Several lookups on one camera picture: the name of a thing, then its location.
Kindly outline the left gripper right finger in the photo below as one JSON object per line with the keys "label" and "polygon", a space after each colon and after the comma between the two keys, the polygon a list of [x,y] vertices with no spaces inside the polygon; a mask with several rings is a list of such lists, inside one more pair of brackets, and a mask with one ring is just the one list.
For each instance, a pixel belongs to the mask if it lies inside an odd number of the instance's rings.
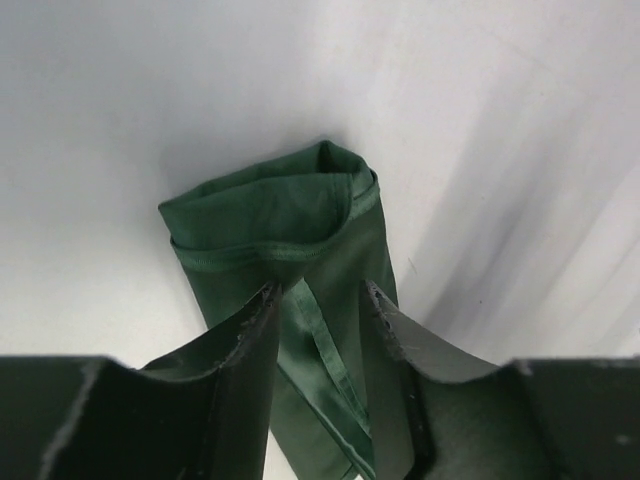
{"label": "left gripper right finger", "polygon": [[362,283],[362,366],[378,479],[419,479],[436,462],[426,384],[457,386],[496,370],[404,315],[372,281]]}

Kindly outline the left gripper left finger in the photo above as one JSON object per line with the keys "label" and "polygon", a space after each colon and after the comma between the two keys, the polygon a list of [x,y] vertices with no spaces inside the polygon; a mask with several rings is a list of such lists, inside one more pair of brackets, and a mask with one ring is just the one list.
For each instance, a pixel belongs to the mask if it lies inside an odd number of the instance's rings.
{"label": "left gripper left finger", "polygon": [[181,479],[263,477],[281,297],[278,284],[265,284],[229,318],[143,368],[154,379],[206,388]]}

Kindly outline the dark green cloth napkin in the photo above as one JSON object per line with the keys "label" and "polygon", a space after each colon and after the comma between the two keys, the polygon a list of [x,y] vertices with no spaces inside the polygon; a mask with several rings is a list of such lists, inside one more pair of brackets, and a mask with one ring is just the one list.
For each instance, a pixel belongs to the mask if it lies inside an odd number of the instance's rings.
{"label": "dark green cloth napkin", "polygon": [[334,143],[207,181],[160,215],[208,326],[282,288],[270,428],[300,479],[371,479],[364,280],[397,295],[376,173]]}

